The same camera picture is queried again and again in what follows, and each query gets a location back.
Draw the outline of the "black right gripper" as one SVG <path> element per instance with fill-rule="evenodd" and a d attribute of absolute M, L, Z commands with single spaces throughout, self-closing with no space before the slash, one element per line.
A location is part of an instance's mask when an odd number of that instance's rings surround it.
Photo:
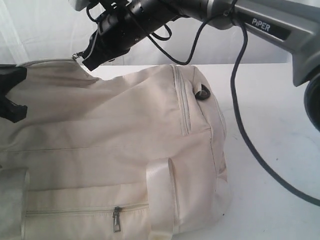
<path fill-rule="evenodd" d="M 82 63 L 93 71 L 100 65 L 121 57 L 130 48 L 160 28 L 160 21 L 141 4 L 129 4 L 98 24 L 89 45 L 82 52 Z"/>

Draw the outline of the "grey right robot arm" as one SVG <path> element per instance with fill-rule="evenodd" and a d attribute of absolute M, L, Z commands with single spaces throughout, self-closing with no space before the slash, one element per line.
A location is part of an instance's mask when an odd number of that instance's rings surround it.
<path fill-rule="evenodd" d="M 123 56 L 168 22 L 196 19 L 219 30 L 245 27 L 250 33 L 292 55 L 293 84 L 307 84 L 304 107 L 311 123 L 320 126 L 320 10 L 286 0 L 72 0 L 76 11 L 102 5 L 92 21 L 96 31 L 79 53 L 94 70 Z"/>

